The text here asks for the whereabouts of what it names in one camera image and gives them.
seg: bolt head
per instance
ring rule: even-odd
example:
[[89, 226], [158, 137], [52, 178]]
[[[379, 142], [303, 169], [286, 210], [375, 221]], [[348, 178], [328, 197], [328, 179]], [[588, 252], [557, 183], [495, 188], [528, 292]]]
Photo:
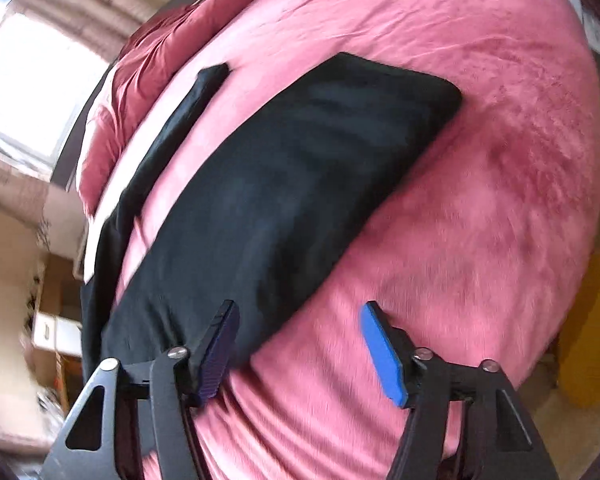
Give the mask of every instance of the bolt head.
[[110, 372], [118, 368], [119, 364], [120, 362], [116, 358], [109, 357], [107, 359], [104, 359], [104, 361], [100, 363], [100, 369], [106, 372]]
[[415, 357], [420, 361], [431, 361], [433, 352], [428, 348], [416, 348]]
[[482, 361], [482, 364], [480, 366], [485, 372], [490, 372], [492, 374], [500, 370], [500, 365], [493, 359], [485, 359], [484, 361]]
[[182, 359], [189, 354], [189, 350], [184, 348], [184, 346], [176, 346], [169, 350], [167, 353], [169, 359]]

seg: black metal bracket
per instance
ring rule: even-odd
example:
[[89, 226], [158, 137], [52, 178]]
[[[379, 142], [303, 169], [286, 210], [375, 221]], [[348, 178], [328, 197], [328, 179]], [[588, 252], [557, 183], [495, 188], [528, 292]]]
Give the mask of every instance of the black metal bracket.
[[[163, 480], [210, 479], [189, 410], [216, 394], [238, 325], [237, 306], [225, 301], [193, 353], [174, 347], [152, 362], [101, 362], [45, 460], [43, 480], [143, 480], [141, 401], [151, 405]], [[428, 348], [416, 348], [374, 301], [363, 307], [361, 325], [385, 393], [399, 408], [411, 410], [389, 480], [438, 478], [453, 401], [462, 402], [463, 420], [451, 478], [558, 480], [499, 364], [450, 364]]]
[[416, 348], [392, 327], [375, 301], [362, 311], [362, 329], [385, 393], [411, 410], [387, 476], [435, 480], [442, 461], [449, 403], [462, 402], [454, 480], [558, 480], [531, 416], [500, 365], [447, 363]]
[[216, 394], [239, 323], [237, 305], [225, 301], [193, 353], [175, 347], [133, 365], [104, 359], [46, 457], [43, 480], [142, 480], [138, 403], [144, 400], [163, 480], [210, 479], [189, 410]]

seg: red duvet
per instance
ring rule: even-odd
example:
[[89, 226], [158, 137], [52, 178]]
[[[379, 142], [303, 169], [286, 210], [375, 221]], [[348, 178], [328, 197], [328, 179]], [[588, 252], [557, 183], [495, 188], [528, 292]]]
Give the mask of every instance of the red duvet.
[[[115, 92], [127, 108], [116, 101], [111, 117], [126, 124], [130, 114], [138, 127], [125, 126], [126, 148], [85, 148], [83, 160], [104, 153], [108, 168], [123, 150], [91, 222], [86, 275], [102, 222], [200, 69], [227, 62], [232, 72], [155, 184], [119, 293], [197, 168], [318, 63], [344, 51], [453, 82], [464, 95], [458, 115], [314, 296], [229, 374], [195, 421], [217, 479], [384, 478], [406, 414], [382, 394], [360, 335], [360, 306], [378, 300], [394, 325], [448, 361], [494, 358], [514, 384], [525, 379], [573, 301], [596, 229], [595, 64], [566, 0], [254, 0], [234, 15], [208, 43], [191, 44], [170, 81], [163, 62], [140, 63], [144, 77], [168, 81], [164, 89], [149, 85], [149, 95], [139, 78]], [[147, 41], [158, 37], [160, 27]], [[184, 57], [184, 47], [170, 48]], [[160, 52], [169, 59], [168, 48]], [[103, 98], [98, 109], [109, 106]], [[134, 99], [144, 103], [141, 113], [130, 107]], [[98, 124], [94, 138], [106, 144]]]
[[92, 216], [111, 171], [173, 75], [253, 0], [204, 0], [159, 14], [131, 36], [87, 120], [77, 188]]

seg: pink blanket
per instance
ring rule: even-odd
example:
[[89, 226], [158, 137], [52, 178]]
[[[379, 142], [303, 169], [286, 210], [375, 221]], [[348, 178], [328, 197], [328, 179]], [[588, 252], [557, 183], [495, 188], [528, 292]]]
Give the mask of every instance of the pink blanket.
[[[494, 358], [519, 384], [586, 266], [600, 96], [566, 0], [256, 0], [140, 124], [93, 219], [87, 275], [102, 221], [198, 70], [233, 69], [144, 206], [119, 292], [222, 140], [338, 51], [447, 78], [464, 105], [314, 296], [197, 416], [216, 479], [384, 478], [406, 414], [382, 394], [360, 306], [378, 300], [416, 344], [462, 364]], [[452, 413], [448, 452], [457, 426]]]

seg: wooden furniture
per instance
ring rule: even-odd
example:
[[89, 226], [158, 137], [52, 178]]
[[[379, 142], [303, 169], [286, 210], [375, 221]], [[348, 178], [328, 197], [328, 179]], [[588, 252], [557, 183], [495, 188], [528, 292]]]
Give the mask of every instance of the wooden furniture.
[[82, 362], [56, 353], [56, 389], [65, 415], [82, 390]]
[[600, 250], [560, 330], [558, 386], [579, 407], [600, 404]]
[[56, 386], [58, 358], [80, 358], [80, 285], [71, 260], [48, 254], [40, 272], [32, 342], [36, 381]]

